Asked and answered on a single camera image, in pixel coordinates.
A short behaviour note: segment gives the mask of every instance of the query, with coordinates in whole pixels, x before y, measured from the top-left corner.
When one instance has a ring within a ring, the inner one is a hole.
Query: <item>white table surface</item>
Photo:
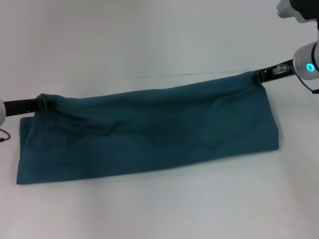
[[[316,26],[278,18],[277,3],[1,0],[0,97],[168,88],[289,60]],[[319,97],[294,77],[265,87],[278,151],[153,173],[17,186],[20,116],[7,118],[0,238],[318,238]]]

